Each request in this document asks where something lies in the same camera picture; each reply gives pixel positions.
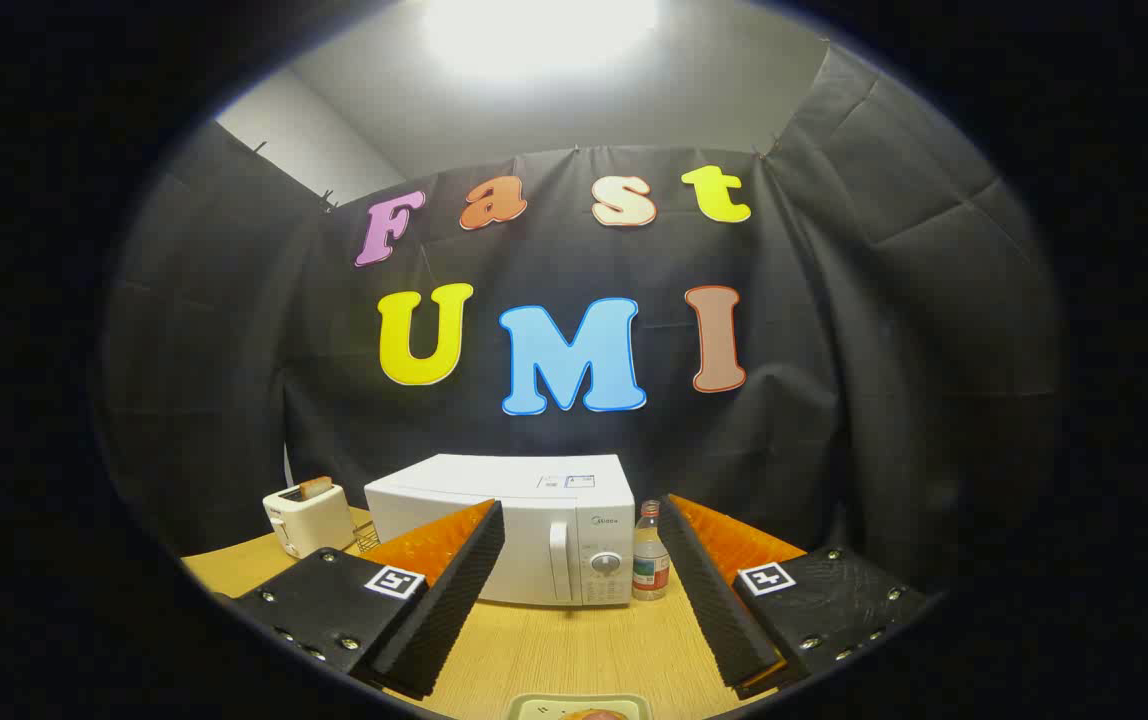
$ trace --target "plate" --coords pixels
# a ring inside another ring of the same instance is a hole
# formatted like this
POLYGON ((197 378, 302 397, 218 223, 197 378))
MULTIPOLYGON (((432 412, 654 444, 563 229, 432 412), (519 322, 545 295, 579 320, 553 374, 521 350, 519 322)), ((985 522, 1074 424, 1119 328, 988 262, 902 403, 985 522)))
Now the plate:
POLYGON ((628 720, 653 720, 650 703, 637 694, 543 694, 517 696, 507 706, 504 720, 560 720, 580 710, 612 710, 628 720))

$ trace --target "microwave control panel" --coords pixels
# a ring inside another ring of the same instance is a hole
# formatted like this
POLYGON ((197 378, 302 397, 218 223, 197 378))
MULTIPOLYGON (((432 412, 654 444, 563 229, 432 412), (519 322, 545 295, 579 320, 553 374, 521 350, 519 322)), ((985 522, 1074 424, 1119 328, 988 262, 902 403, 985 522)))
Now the microwave control panel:
POLYGON ((577 510, 577 568, 583 605, 633 599, 634 505, 577 510))

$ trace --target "microwave dial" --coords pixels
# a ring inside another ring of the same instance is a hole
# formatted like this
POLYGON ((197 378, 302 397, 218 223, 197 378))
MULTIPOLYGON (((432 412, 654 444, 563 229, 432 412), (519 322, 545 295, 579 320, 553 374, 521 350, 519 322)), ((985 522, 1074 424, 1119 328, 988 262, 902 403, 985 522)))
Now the microwave dial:
POLYGON ((612 575, 623 565, 623 557, 619 552, 597 552, 591 559, 592 570, 603 575, 612 575))

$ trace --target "ceiling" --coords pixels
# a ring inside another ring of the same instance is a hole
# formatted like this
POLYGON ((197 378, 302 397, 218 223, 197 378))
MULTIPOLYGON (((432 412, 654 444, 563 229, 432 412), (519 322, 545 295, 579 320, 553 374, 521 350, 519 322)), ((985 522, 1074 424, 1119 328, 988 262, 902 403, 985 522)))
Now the ceiling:
POLYGON ((370 15, 292 68, 406 178, 574 145, 766 150, 810 90, 819 33, 740 0, 657 6, 656 28, 582 72, 456 72, 429 47, 422 0, 370 15))

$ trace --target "letter m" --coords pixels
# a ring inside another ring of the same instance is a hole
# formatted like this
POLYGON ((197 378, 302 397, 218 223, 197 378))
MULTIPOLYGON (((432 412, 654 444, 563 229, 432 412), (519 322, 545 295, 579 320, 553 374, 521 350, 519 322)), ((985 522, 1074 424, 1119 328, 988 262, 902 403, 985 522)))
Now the letter m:
POLYGON ((646 404, 633 369, 635 315, 633 300, 597 300, 583 313, 574 342, 565 342, 542 307, 513 307, 498 316, 498 324, 511 335, 511 395, 502 401, 502 411, 538 415, 546 410, 546 398, 538 395, 540 377, 556 404, 569 410, 588 369, 592 370, 592 389, 583 396, 588 410, 611 413, 646 404))

